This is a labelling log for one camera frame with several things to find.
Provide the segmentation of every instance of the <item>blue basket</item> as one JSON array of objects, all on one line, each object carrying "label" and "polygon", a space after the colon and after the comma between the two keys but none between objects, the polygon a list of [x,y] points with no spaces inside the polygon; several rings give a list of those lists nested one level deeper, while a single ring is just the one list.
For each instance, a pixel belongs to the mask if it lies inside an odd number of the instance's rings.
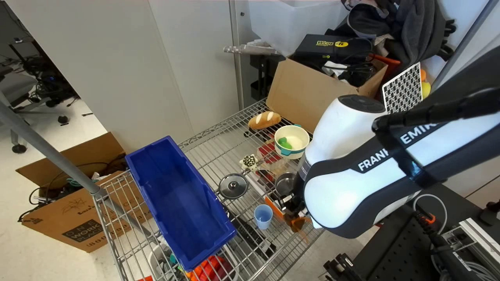
[{"label": "blue basket", "polygon": [[214,255],[234,234],[220,202],[170,138],[126,156],[128,167],[186,270]]}]

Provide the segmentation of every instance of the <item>cardboard box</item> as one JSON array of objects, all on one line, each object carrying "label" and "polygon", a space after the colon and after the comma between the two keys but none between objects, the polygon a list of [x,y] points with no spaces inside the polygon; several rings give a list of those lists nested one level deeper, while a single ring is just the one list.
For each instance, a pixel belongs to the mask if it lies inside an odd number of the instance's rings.
[{"label": "cardboard box", "polygon": [[[86,175],[92,175],[95,170],[103,170],[109,163],[112,164],[115,161],[123,161],[125,156],[123,149],[109,133],[68,149],[62,152],[62,155],[68,158],[68,161],[72,161],[76,167],[79,167]],[[67,177],[48,159],[40,159],[37,163],[17,169],[17,172],[37,186],[47,189],[61,189],[61,186],[64,186],[67,181]],[[122,177],[120,172],[109,175],[98,184],[103,186],[112,181],[115,177]],[[140,208],[132,209],[131,214],[136,214],[140,222],[150,219],[150,213],[142,203],[142,195],[131,178],[126,180],[126,186],[123,188],[123,191],[109,192],[109,197],[114,202],[122,205],[125,211],[129,211],[132,206],[131,202],[122,200],[122,197],[125,195],[140,200]],[[115,220],[114,223],[122,223],[125,231],[129,230],[129,227],[123,220]],[[79,189],[47,206],[31,211],[29,214],[22,217],[22,225],[89,253],[106,245],[103,227],[97,216],[92,197],[86,189]]]},{"label": "cardboard box", "polygon": [[312,133],[329,103],[347,94],[375,97],[386,66],[361,88],[326,77],[292,60],[281,61],[275,72],[265,105],[281,117]]}]

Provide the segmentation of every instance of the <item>metal frame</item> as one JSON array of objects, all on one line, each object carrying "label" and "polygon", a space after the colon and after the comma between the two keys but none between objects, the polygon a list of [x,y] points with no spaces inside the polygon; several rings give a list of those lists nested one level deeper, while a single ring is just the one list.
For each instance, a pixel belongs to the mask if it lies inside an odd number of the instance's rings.
[{"label": "metal frame", "polygon": [[[239,44],[239,24],[237,24],[237,11],[236,0],[228,0],[228,13],[229,13],[229,28],[231,28],[231,42],[232,45]],[[234,78],[236,78],[236,92],[237,92],[237,106],[243,108],[243,77],[242,77],[242,63],[237,55],[232,55],[234,61]]]},{"label": "metal frame", "polygon": [[[250,153],[256,153],[265,141],[272,139],[275,128],[259,133],[247,131],[247,122],[257,113],[265,111],[264,102],[251,105],[243,111],[231,116],[229,119],[211,127],[190,139],[179,144],[186,156],[203,175],[207,184],[215,191],[218,181],[228,173],[243,173],[250,177],[253,172],[242,172],[239,159]],[[261,155],[262,163],[273,159],[273,153]],[[282,161],[282,167],[295,169],[295,163]],[[314,231],[311,223],[306,223],[301,231],[293,233],[282,220],[273,219],[272,225],[265,231],[259,231],[253,223],[253,209],[256,205],[262,205],[262,189],[267,183],[250,183],[247,194],[237,200],[225,200],[217,194],[222,205],[226,208],[237,234],[214,255],[212,261],[226,264],[226,267],[215,269],[214,264],[206,262],[206,272],[198,275],[186,273],[178,264],[167,264],[170,250],[161,239],[157,225],[153,220],[143,222],[148,217],[147,206],[142,198],[136,197],[132,189],[134,183],[128,172],[123,172],[117,178],[103,184],[106,197],[93,197],[97,211],[103,222],[106,239],[112,248],[115,262],[122,280],[134,281],[145,277],[153,277],[161,281],[173,280],[203,280],[204,277],[214,277],[220,281],[247,281],[247,280],[279,280],[298,258],[307,250],[307,247],[322,234]],[[143,222],[142,227],[150,230],[150,236],[143,236],[140,231],[129,230],[120,216],[114,216],[107,211],[104,200],[111,197],[120,206],[126,206],[126,214],[136,222]],[[159,272],[154,266],[162,264],[164,270]]]}]

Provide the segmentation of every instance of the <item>small bowl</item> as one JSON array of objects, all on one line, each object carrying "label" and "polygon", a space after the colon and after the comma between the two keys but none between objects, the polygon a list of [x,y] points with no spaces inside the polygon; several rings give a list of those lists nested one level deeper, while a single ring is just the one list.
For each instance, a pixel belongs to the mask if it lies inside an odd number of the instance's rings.
[{"label": "small bowl", "polygon": [[309,145],[311,138],[306,130],[297,125],[281,127],[275,133],[275,150],[284,159],[298,159],[303,156],[304,149]]}]

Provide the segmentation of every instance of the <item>wire shelf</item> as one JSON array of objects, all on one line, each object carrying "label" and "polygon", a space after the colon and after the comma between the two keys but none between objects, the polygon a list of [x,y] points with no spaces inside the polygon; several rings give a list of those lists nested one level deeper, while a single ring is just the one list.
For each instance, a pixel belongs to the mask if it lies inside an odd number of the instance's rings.
[{"label": "wire shelf", "polygon": [[[93,198],[101,219],[107,244],[114,253],[122,280],[148,281],[247,281],[247,280],[279,280],[322,231],[312,230],[304,220],[300,231],[278,219],[265,231],[259,231],[253,223],[253,209],[262,205],[262,195],[275,192],[273,181],[256,177],[240,166],[247,155],[259,158],[257,169],[272,173],[293,172],[297,164],[276,158],[273,152],[259,152],[265,142],[272,141],[273,131],[279,127],[259,133],[247,130],[247,122],[257,113],[265,111],[264,102],[254,103],[232,117],[211,127],[179,144],[186,156],[215,191],[220,203],[236,227],[237,234],[214,256],[186,273],[175,262],[172,252],[164,244],[154,220],[150,219],[142,197],[136,192],[134,181],[128,172],[103,183],[107,197]],[[237,200],[225,200],[218,192],[218,181],[229,175],[245,175],[250,188]],[[139,230],[131,230],[123,217],[115,217],[107,211],[104,200],[112,198],[126,216],[136,219],[151,234],[143,236]]]}]

